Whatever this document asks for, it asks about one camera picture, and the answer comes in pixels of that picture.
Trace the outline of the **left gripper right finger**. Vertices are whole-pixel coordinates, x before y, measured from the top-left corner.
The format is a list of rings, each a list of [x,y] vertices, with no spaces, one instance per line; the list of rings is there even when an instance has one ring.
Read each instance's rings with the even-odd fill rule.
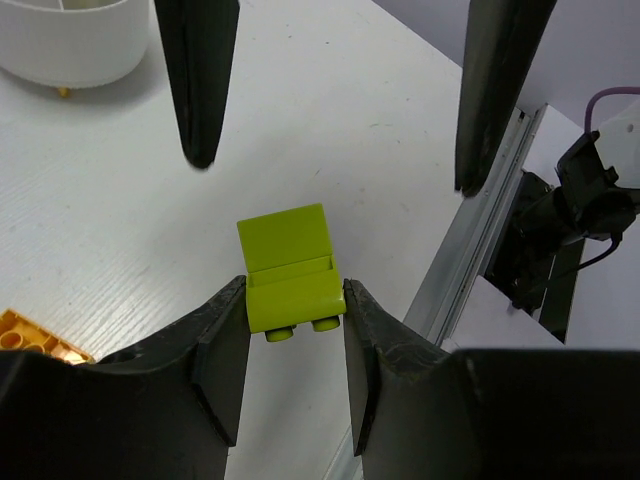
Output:
[[[635,479],[632,351],[448,353],[344,284],[353,450],[368,479]]]

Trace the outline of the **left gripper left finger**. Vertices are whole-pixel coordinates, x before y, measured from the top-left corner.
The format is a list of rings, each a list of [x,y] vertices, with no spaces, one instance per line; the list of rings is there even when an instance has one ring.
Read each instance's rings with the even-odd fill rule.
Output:
[[[95,364],[1,355],[5,479],[220,479],[250,346],[238,276],[201,307]]]

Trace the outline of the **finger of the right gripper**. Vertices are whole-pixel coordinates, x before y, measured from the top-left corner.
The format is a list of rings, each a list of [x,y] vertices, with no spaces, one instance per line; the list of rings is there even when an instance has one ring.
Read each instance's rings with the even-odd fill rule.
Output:
[[[455,189],[483,187],[547,27],[554,0],[469,3],[455,142]]]
[[[183,154],[192,167],[207,169],[222,134],[240,4],[156,0],[154,6]]]

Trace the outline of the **lime green lego brick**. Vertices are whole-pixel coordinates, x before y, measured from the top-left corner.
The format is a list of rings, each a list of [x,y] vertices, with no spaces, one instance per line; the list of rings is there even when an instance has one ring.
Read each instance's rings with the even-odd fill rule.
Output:
[[[346,302],[322,204],[241,220],[237,230],[251,333],[274,343],[300,324],[316,332],[340,326]]]

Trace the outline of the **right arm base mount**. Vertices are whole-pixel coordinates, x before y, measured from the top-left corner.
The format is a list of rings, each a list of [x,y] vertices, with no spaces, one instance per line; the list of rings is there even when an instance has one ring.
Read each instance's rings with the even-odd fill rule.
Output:
[[[585,241],[567,245],[526,233],[517,219],[527,208],[551,196],[553,187],[531,172],[522,175],[484,277],[518,311],[535,317],[557,340],[566,341],[576,273],[551,279],[581,262]]]

